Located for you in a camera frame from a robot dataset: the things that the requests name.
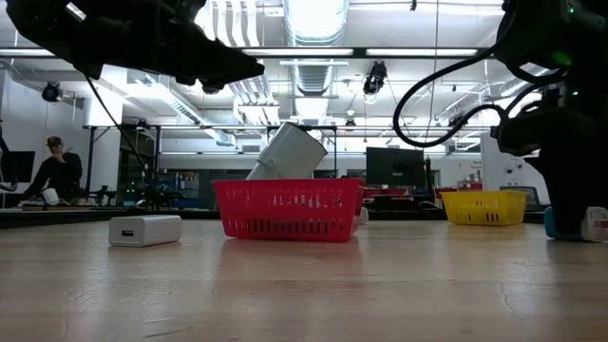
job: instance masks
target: black shirt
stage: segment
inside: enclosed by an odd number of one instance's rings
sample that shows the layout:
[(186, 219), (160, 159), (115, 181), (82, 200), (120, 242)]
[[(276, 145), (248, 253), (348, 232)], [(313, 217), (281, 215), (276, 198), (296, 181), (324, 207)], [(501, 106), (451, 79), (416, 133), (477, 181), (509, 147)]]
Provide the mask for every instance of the black shirt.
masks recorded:
[(80, 187), (80, 178), (83, 176), (83, 166), (75, 153), (64, 153), (65, 163), (58, 162), (49, 157), (40, 165), (34, 182), (24, 193), (26, 198), (38, 195), (48, 181), (48, 187), (55, 189), (60, 199), (75, 192)]

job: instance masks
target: workbench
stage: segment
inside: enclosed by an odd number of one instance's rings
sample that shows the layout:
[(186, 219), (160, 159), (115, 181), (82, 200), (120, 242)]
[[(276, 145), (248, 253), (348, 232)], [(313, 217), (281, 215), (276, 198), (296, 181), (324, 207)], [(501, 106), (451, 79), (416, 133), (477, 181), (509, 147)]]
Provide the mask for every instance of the workbench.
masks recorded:
[(608, 248), (540, 225), (379, 221), (349, 243), (110, 247), (107, 222), (0, 230), (2, 341), (608, 338)]

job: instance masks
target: white cup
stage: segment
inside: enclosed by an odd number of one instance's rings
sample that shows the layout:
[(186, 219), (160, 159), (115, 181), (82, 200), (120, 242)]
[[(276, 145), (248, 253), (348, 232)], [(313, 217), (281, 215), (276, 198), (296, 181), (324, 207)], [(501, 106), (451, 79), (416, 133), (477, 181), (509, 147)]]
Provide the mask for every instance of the white cup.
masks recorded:
[(247, 180), (307, 179), (326, 155), (317, 139), (292, 123), (284, 123), (259, 155)]
[(45, 199), (45, 202), (48, 205), (57, 205), (59, 204), (59, 196), (57, 196), (57, 191), (53, 188), (47, 188), (42, 192), (42, 197)]

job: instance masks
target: man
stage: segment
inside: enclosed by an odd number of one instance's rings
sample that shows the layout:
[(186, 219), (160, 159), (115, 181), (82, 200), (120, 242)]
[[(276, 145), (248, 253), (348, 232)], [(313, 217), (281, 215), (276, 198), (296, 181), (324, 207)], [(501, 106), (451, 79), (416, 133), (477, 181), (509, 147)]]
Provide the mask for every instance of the man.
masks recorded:
[(49, 137), (47, 146), (52, 156), (42, 163), (34, 182), (24, 193), (24, 198), (40, 194), (48, 181), (48, 187), (55, 189), (60, 199), (71, 200), (78, 195), (83, 175), (80, 157), (75, 153), (64, 152), (64, 141), (59, 137)]

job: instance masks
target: white bottle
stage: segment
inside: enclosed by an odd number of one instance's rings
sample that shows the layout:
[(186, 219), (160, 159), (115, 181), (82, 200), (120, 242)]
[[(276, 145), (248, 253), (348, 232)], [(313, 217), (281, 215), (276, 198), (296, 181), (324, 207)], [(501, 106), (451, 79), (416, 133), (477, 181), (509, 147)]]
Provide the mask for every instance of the white bottle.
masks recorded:
[(580, 232), (587, 241), (608, 241), (608, 210), (601, 207), (587, 208)]

